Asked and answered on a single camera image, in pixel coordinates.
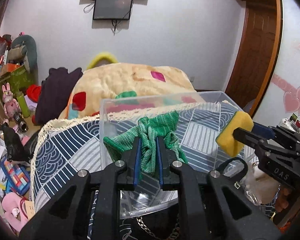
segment beige blanket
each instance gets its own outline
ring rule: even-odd
[[[75,85],[66,109],[59,119],[90,116],[99,111],[103,98],[116,98],[123,92],[135,91],[137,96],[195,92],[187,75],[168,66],[152,67],[128,63],[103,65],[86,70]],[[73,107],[75,94],[85,92],[83,110]]]

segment pink stuffed toy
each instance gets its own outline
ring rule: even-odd
[[[2,85],[2,101],[4,102],[4,113],[8,118],[12,118],[15,112],[21,112],[20,106],[16,99],[13,98],[13,93],[10,90],[10,84]]]
[[[28,217],[26,216],[25,212],[25,205],[24,205],[24,200],[19,197],[16,193],[10,192],[2,200],[2,208],[4,211],[4,216],[8,223],[18,232],[21,231],[21,229],[24,227],[24,225],[28,222]],[[13,215],[15,212],[16,208],[18,208],[20,212],[20,219],[16,219]]]

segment clear plastic box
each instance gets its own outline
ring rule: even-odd
[[[124,133],[137,125],[141,117],[151,118],[172,110],[179,112],[176,135],[189,165],[207,173],[230,158],[218,147],[215,138],[234,113],[242,109],[224,92],[103,99],[100,107],[102,168],[112,162],[103,144],[105,136],[111,138]],[[156,178],[143,174],[143,179],[134,192],[121,192],[120,218],[149,214],[177,202],[176,191],[162,191]]]

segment metal screw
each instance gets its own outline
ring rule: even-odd
[[[124,161],[123,161],[123,160],[118,160],[118,161],[116,161],[114,164],[115,164],[115,166],[117,166],[117,167],[122,167],[122,166],[124,166]]]
[[[174,161],[174,162],[172,163],[172,165],[175,166],[175,167],[177,167],[177,168],[179,168],[179,167],[182,166],[182,162],[181,162],[181,161]]]
[[[211,171],[210,175],[211,175],[211,177],[219,178],[220,177],[220,172],[219,171]]]
[[[88,172],[86,170],[79,170],[77,174],[79,177],[83,178],[83,177],[87,176]]]

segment dark purple clothing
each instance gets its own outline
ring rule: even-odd
[[[68,104],[72,89],[82,77],[82,69],[71,73],[64,67],[49,69],[49,76],[41,83],[41,94],[35,111],[35,121],[44,125],[59,117]]]

